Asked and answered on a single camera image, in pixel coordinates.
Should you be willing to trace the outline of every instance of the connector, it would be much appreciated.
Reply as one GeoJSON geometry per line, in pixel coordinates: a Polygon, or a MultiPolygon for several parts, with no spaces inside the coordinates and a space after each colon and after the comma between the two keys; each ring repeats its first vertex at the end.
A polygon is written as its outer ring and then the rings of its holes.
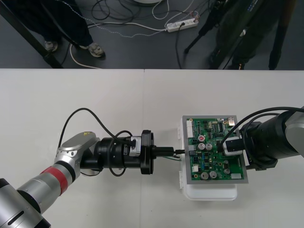
{"type": "Polygon", "coordinates": [[[167,31],[175,32],[175,31],[179,30],[180,26],[181,26],[180,30],[196,27],[198,25],[198,23],[199,23],[199,21],[195,18],[170,23],[170,24],[167,24],[167,31]]]}

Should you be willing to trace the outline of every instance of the metal frame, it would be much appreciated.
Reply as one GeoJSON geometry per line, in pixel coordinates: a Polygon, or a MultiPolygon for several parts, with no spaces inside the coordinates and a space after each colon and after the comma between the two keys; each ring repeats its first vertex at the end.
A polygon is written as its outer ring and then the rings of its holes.
{"type": "Polygon", "coordinates": [[[192,180],[191,179],[191,167],[190,167],[190,156],[189,156],[189,143],[188,143],[188,135],[187,135],[187,119],[217,119],[217,118],[228,118],[233,117],[235,123],[237,124],[237,116],[236,115],[184,115],[182,117],[182,126],[183,126],[183,137],[184,137],[184,147],[185,147],[185,162],[186,162],[186,177],[187,184],[244,184],[248,183],[247,170],[245,165],[244,156],[241,157],[242,170],[244,179],[239,180],[192,180]]]}

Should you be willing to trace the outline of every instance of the green circuit board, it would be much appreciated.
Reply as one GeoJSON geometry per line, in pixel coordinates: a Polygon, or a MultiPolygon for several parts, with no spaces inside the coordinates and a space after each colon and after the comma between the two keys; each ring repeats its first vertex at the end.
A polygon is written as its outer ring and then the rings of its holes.
{"type": "Polygon", "coordinates": [[[234,126],[231,120],[187,119],[191,121],[193,135],[188,138],[192,180],[244,180],[240,158],[243,155],[225,156],[217,150],[217,145],[234,126]]]}

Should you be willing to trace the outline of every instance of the sneaker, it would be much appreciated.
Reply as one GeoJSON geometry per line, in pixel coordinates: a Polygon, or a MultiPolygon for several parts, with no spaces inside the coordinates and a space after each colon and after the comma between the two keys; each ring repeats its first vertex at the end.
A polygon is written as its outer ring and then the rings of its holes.
{"type": "Polygon", "coordinates": [[[218,55],[218,53],[219,53],[219,49],[215,48],[213,50],[213,52],[209,55],[208,62],[209,62],[210,66],[213,64],[214,59],[216,58],[216,56],[218,55]]]}
{"type": "Polygon", "coordinates": [[[44,47],[48,52],[55,52],[58,49],[56,41],[44,41],[44,47]]]}
{"type": "Polygon", "coordinates": [[[227,67],[227,70],[244,70],[245,64],[244,63],[233,63],[227,67]]]}
{"type": "Polygon", "coordinates": [[[80,46],[82,49],[88,49],[92,56],[96,58],[105,57],[105,51],[95,42],[87,47],[80,46]]]}

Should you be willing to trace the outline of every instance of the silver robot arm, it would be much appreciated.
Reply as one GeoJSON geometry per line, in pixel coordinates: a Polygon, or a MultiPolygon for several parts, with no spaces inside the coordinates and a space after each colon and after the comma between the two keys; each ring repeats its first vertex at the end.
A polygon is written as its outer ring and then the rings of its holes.
{"type": "Polygon", "coordinates": [[[0,179],[0,228],[48,228],[43,214],[80,176],[84,154],[94,152],[99,138],[77,134],[57,150],[54,165],[15,190],[0,179]]]}

